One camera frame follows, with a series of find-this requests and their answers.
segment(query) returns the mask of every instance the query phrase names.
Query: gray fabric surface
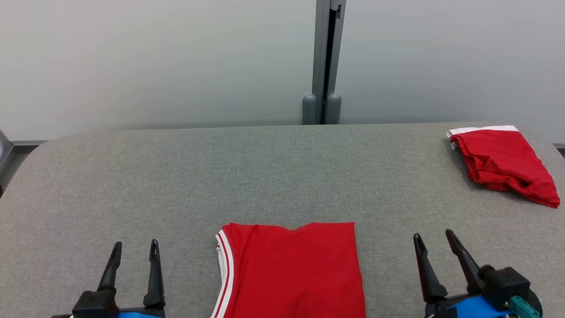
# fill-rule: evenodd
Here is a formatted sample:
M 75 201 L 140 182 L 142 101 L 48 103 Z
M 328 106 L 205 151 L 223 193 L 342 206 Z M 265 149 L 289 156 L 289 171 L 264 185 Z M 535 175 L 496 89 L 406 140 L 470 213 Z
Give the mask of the gray fabric surface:
M 421 317 L 412 235 L 450 294 L 465 280 L 444 231 L 479 264 L 532 281 L 545 317 L 565 312 L 563 206 L 485 190 L 466 177 L 449 128 L 491 123 L 118 131 L 50 141 L 0 199 L 0 316 L 68 313 L 122 240 L 117 302 L 142 303 L 159 240 L 168 317 L 209 317 L 223 224 L 356 223 L 368 317 Z M 565 192 L 565 160 L 524 130 Z

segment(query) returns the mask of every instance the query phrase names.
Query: green connector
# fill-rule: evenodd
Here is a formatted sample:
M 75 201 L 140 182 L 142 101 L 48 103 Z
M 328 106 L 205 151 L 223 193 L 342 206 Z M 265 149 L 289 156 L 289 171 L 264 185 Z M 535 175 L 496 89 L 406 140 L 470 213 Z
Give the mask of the green connector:
M 514 296 L 508 301 L 508 307 L 513 313 L 520 318 L 540 318 L 540 313 L 537 312 L 520 296 Z

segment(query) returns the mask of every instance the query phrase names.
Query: red fabric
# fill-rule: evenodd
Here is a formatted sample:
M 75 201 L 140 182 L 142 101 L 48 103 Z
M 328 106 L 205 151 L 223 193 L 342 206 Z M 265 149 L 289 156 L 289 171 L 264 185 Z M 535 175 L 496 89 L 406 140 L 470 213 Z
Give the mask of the red fabric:
M 222 231 L 228 242 L 218 249 L 229 244 L 233 286 L 219 300 L 228 300 L 225 314 L 216 305 L 213 317 L 365 318 L 354 223 L 296 230 L 231 223 Z
M 514 190 L 530 200 L 557 208 L 553 178 L 518 131 L 477 130 L 451 137 L 457 141 L 468 176 L 496 191 Z

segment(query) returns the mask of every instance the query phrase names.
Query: folded red jersey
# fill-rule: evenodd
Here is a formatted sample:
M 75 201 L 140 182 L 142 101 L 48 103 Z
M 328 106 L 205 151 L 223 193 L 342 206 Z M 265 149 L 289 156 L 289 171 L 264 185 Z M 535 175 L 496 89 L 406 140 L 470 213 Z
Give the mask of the folded red jersey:
M 447 132 L 451 147 L 461 148 L 468 176 L 496 191 L 514 190 L 530 200 L 557 208 L 553 178 L 514 126 L 467 127 Z
M 354 223 L 224 225 L 213 318 L 364 318 Z

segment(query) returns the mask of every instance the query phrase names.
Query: white trim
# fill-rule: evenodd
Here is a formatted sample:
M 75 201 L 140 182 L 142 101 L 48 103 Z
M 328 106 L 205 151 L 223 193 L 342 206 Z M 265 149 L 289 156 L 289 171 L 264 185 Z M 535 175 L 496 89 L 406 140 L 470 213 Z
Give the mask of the white trim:
M 489 127 L 464 127 L 457 129 L 450 129 L 446 132 L 447 138 L 451 138 L 457 134 L 463 134 L 465 132 L 471 132 L 476 130 L 506 130 L 506 131 L 518 131 L 514 126 L 489 126 Z
M 221 289 L 220 289 L 220 294 L 218 295 L 218 300 L 216 301 L 216 306 L 214 307 L 214 311 L 212 312 L 211 318 L 223 318 L 225 311 L 228 308 L 229 299 L 232 295 L 233 275 L 234 275 L 235 266 L 233 263 L 232 248 L 229 245 L 228 238 L 225 236 L 224 230 L 220 230 L 220 232 L 216 235 L 216 240 L 218 240 L 218 247 L 216 250 L 218 251 L 218 261 L 220 263 Z

